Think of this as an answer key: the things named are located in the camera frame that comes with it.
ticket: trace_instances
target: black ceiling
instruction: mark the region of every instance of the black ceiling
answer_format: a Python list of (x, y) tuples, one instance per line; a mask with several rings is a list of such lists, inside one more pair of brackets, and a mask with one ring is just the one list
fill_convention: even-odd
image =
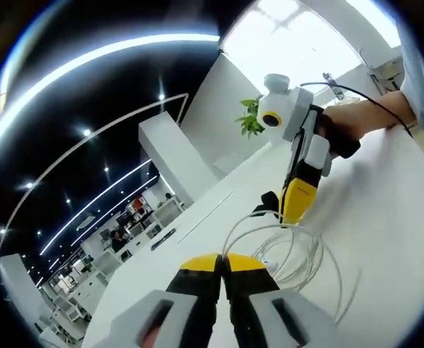
[[(115, 41), (157, 33), (208, 33), (222, 36), (250, 1), (69, 1), (32, 48), (9, 89), (14, 100), (39, 78), (80, 54)], [(24, 194), (18, 187), (34, 181), (53, 161), (96, 130), (139, 107), (166, 96), (188, 93), (193, 99), (218, 55), (216, 43), (163, 43), (119, 51), (73, 70), (39, 94), (20, 114), (0, 146), (0, 227)], [(181, 101), (165, 109), (177, 117)], [(63, 233), (46, 257), (38, 253), (79, 209), (110, 183), (141, 162), (138, 123), (159, 108), (132, 117), (91, 139), (45, 177), (24, 203), (0, 254), (26, 254), (38, 279), (48, 259), (68, 255), (76, 225)], [(104, 167), (109, 167), (109, 177)], [(149, 166), (150, 177), (155, 168)], [(101, 215), (147, 180), (132, 175), (92, 206)], [(71, 206), (66, 198), (71, 199)]]

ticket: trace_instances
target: white cable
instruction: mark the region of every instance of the white cable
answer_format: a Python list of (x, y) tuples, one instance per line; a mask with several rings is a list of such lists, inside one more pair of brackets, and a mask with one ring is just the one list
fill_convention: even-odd
[[(263, 242), (263, 244), (261, 246), (259, 246), (257, 248), (257, 250), (254, 252), (254, 254), (252, 255), (252, 257), (258, 259), (259, 261), (262, 261), (262, 260), (265, 259), (265, 255), (273, 247), (280, 245), (281, 243), (289, 242), (289, 241), (279, 241), (278, 242), (278, 240), (280, 240), (282, 237), (287, 237), (287, 235), (288, 235), (287, 232), (290, 231), (291, 232), (291, 240), (290, 240), (291, 246), (289, 248), (289, 251), (288, 251), (284, 261), (281, 263), (281, 265), (279, 265), (278, 269), (275, 272), (271, 273), (271, 276), (275, 279), (276, 282), (285, 283), (285, 282), (291, 280), (292, 278), (295, 278), (296, 276), (299, 276), (300, 274), (305, 273), (304, 279), (302, 281), (300, 281), (298, 284), (292, 286), (293, 290), (300, 291), (315, 277), (316, 273), (320, 269), (321, 263), (322, 263), (323, 258), (324, 258), (324, 250), (326, 249), (326, 251), (328, 252), (329, 256), (331, 257), (331, 259), (333, 261), (334, 267), (336, 269), (337, 278), (338, 278), (339, 292), (338, 292), (338, 301), (337, 301), (337, 305), (336, 305), (336, 311), (335, 311), (335, 314), (334, 314), (334, 318), (335, 318), (335, 322), (339, 323), (344, 318), (345, 314), (347, 313), (348, 309), (350, 308), (350, 305), (353, 302), (353, 299), (355, 297), (355, 294), (357, 292), (357, 288), (358, 288), (358, 285), (359, 285), (361, 272), (358, 272), (357, 279), (356, 279), (355, 285), (354, 285), (354, 289), (353, 289), (352, 294), (349, 298), (349, 301), (347, 302), (347, 305), (345, 306), (344, 311), (342, 313), (340, 313), (341, 304), (342, 304), (342, 296), (343, 296), (343, 291), (344, 291), (344, 285), (343, 285), (343, 281), (342, 281), (341, 270), (338, 266), (337, 260), (334, 257), (333, 252), (331, 251), (331, 248), (329, 248), (329, 246), (321, 239), (320, 236), (313, 236), (311, 233), (304, 230), (304, 228), (300, 225), (292, 225), (292, 224), (288, 224), (288, 223), (276, 223), (276, 224), (264, 225), (264, 226), (261, 226), (261, 227), (258, 227), (258, 228), (253, 228), (250, 231), (242, 233), (240, 236), (238, 236), (236, 239), (234, 239), (230, 243), (229, 246), (227, 246), (231, 234), (233, 234), (233, 232), (236, 230), (238, 225), (240, 225), (245, 219), (250, 218), (250, 217), (254, 217), (254, 216), (261, 216), (261, 215), (264, 215), (266, 213), (270, 213), (270, 214), (277, 215), (278, 217), (282, 217), (282, 215), (279, 212), (274, 212), (272, 210), (263, 210), (263, 211), (259, 211), (259, 212), (253, 212), (253, 213), (248, 214), (247, 216), (241, 218), (231, 228), (230, 233), (226, 237), (225, 243), (223, 245), (223, 254), (229, 253), (230, 249), (233, 247), (233, 245), (239, 239), (242, 239), (243, 237), (248, 236), (249, 234), (251, 234), (253, 232), (263, 231), (263, 230), (266, 230), (266, 229), (269, 229), (269, 228), (279, 228), (280, 230), (275, 235), (266, 239)], [(309, 248), (308, 248), (308, 251), (307, 251), (307, 257), (301, 262), (300, 266), (297, 269), (295, 269), (295, 271), (293, 271), (291, 274), (283, 275), (280, 272), (282, 271), (282, 269), (284, 268), (284, 266), (288, 262), (290, 254), (292, 252), (293, 245), (294, 245), (294, 239), (295, 239), (294, 231), (297, 231), (298, 233), (309, 236), (312, 239), (312, 243), (310, 243), (310, 245), (309, 245)], [(317, 261), (315, 259), (315, 256), (317, 254), (317, 250), (318, 250), (319, 245), (321, 245), (321, 254), (320, 254), (319, 260)]]

